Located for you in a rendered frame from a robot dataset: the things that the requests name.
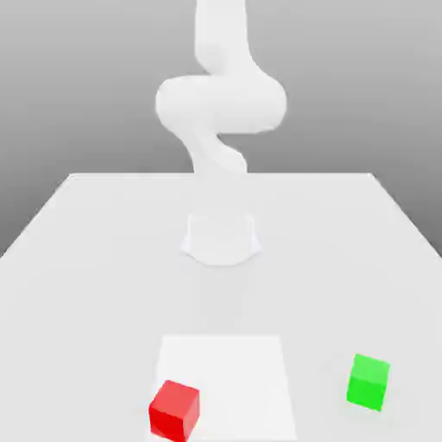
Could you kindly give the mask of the small red cube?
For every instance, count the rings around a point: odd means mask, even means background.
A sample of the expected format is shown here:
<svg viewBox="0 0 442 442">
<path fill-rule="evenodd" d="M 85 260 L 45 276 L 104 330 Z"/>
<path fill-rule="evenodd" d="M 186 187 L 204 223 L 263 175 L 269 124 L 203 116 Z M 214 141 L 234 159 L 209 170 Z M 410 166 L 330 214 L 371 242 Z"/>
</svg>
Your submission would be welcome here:
<svg viewBox="0 0 442 442">
<path fill-rule="evenodd" d="M 148 407 L 150 431 L 173 442 L 187 442 L 200 415 L 196 388 L 166 380 Z"/>
</svg>

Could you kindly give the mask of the small green cube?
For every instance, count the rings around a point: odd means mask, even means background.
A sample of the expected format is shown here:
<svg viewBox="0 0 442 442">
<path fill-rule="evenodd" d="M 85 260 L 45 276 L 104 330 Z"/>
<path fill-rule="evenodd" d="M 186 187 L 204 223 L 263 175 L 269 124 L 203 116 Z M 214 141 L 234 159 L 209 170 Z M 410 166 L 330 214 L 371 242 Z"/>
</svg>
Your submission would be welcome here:
<svg viewBox="0 0 442 442">
<path fill-rule="evenodd" d="M 350 371 L 347 401 L 381 412 L 388 386 L 389 371 L 389 363 L 356 354 Z"/>
</svg>

